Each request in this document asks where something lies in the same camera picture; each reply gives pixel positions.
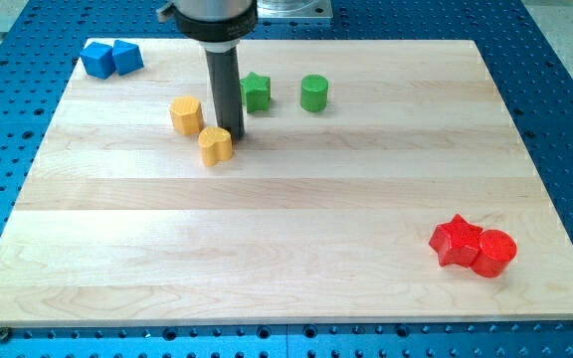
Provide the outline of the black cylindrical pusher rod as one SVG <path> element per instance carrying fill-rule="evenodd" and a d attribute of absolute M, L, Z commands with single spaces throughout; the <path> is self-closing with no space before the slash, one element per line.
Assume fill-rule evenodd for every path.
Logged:
<path fill-rule="evenodd" d="M 216 120 L 233 141 L 245 134 L 240 73 L 236 48 L 224 53 L 206 52 Z"/>

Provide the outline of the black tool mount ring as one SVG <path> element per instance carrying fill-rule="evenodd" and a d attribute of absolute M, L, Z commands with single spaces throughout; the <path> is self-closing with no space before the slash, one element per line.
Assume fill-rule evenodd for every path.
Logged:
<path fill-rule="evenodd" d="M 257 3 L 172 5 L 178 30 L 186 37 L 204 44 L 233 44 L 249 34 L 258 23 Z"/>

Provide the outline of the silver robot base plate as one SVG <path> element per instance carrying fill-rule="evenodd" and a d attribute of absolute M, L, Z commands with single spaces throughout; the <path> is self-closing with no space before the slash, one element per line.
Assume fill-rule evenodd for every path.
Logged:
<path fill-rule="evenodd" d="M 330 20 L 331 0 L 258 0 L 258 13 L 264 20 Z"/>

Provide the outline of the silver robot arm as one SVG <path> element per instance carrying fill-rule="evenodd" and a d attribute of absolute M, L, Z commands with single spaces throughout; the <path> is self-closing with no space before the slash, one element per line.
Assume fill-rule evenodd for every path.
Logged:
<path fill-rule="evenodd" d="M 204 49 L 216 120 L 234 142 L 245 134 L 237 46 L 258 23 L 256 0 L 170 0 L 156 10 L 161 23 Z"/>

